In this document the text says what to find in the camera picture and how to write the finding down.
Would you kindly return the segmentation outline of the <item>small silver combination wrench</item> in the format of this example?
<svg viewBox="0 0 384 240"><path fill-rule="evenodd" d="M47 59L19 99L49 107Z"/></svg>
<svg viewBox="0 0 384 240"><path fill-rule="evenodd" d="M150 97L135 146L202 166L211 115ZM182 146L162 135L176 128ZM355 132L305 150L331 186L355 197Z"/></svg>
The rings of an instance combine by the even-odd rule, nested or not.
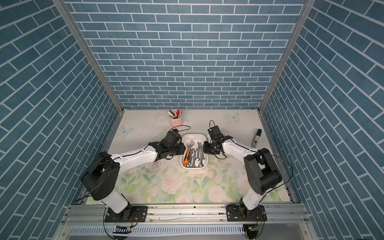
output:
<svg viewBox="0 0 384 240"><path fill-rule="evenodd" d="M193 168L193 155L194 155L194 149L191 150L190 168Z"/></svg>

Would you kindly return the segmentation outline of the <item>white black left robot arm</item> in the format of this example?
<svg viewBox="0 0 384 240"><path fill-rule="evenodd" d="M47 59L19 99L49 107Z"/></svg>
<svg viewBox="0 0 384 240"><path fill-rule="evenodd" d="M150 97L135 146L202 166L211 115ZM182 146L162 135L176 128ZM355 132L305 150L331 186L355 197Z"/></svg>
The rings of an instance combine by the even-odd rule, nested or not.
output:
<svg viewBox="0 0 384 240"><path fill-rule="evenodd" d="M97 154L80 177L81 182L96 201L101 201L114 213L119 214L129 206L129 201L116 190L119 175L137 166L156 162L168 156L180 156L186 151L183 143L164 146L152 142L139 150L110 155Z"/></svg>

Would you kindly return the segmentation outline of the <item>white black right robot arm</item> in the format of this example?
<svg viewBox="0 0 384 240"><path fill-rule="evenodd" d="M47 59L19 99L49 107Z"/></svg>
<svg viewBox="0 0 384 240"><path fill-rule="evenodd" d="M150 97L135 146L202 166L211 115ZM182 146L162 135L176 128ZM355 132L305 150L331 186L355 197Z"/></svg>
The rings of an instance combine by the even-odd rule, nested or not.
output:
<svg viewBox="0 0 384 240"><path fill-rule="evenodd" d="M283 180L273 155L266 148L249 148L231 136L221 136L210 142L205 141L203 152L208 155L230 155L244 163L250 188L241 199L241 205L248 211L258 208L265 196Z"/></svg>

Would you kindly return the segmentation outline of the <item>orange black adjustable wrench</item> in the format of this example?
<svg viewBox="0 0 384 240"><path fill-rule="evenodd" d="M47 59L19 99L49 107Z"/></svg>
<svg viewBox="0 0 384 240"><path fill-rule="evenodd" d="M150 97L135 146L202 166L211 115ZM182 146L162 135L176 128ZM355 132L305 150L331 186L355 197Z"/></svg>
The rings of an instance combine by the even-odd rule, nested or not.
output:
<svg viewBox="0 0 384 240"><path fill-rule="evenodd" d="M190 140L190 141L187 143L187 151L186 151L186 155L185 155L184 162L183 162L184 167L187 167L188 164L189 164L189 157L190 157L190 153L191 153L192 146L193 146L194 144L195 144L195 142L194 142L193 140Z"/></svg>

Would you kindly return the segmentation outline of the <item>large silver combination wrench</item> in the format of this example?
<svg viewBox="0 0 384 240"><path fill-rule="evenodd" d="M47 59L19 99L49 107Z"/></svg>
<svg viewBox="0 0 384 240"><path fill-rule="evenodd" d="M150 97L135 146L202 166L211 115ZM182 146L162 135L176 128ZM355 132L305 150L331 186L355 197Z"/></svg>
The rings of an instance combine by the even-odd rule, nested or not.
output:
<svg viewBox="0 0 384 240"><path fill-rule="evenodd" d="M199 168L202 168L202 167L204 167L204 160L205 160L205 157L204 157L204 144L200 144L199 147L200 147L200 163L199 163Z"/></svg>

